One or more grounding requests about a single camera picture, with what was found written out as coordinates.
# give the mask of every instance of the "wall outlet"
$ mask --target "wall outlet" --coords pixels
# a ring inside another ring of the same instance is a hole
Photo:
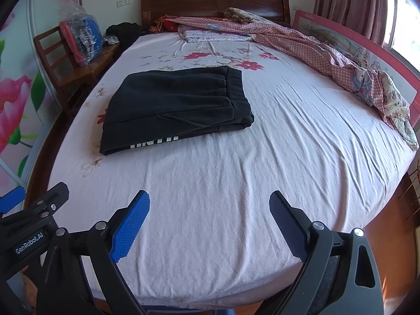
[[[131,4],[131,0],[117,0],[117,7],[122,7]]]

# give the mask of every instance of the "silver bolt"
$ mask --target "silver bolt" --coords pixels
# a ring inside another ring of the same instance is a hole
[[[58,236],[63,235],[64,233],[66,233],[66,229],[63,227],[60,227],[58,230],[56,230],[55,234]]]
[[[95,228],[97,230],[103,230],[106,227],[106,222],[104,221],[99,221],[95,224]]]
[[[316,230],[323,230],[325,228],[324,224],[322,224],[322,222],[320,221],[316,221],[312,224],[312,226],[314,227],[314,229]]]
[[[358,235],[359,237],[363,237],[364,232],[363,232],[363,230],[361,228],[355,228],[354,229],[354,234],[355,235]]]

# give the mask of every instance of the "pink curtain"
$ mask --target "pink curtain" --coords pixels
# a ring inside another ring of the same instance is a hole
[[[340,23],[382,46],[387,0],[316,0],[314,14]]]

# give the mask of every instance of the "mattress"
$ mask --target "mattress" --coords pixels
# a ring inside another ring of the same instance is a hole
[[[99,153],[105,110],[127,75],[216,65],[243,71],[250,128]],[[264,300],[297,276],[300,261],[269,211],[273,191],[347,232],[381,211],[413,158],[375,110],[303,62],[254,42],[186,43],[166,33],[140,37],[91,92],[50,187],[69,187],[55,219],[70,232],[147,191],[150,212],[121,274],[141,304],[211,309]],[[103,298],[89,258],[83,264]]]

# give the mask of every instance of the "floral wardrobe door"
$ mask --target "floral wardrobe door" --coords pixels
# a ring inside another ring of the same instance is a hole
[[[27,187],[60,113],[33,37],[58,25],[60,8],[68,1],[19,0],[0,29],[0,197],[16,186]]]

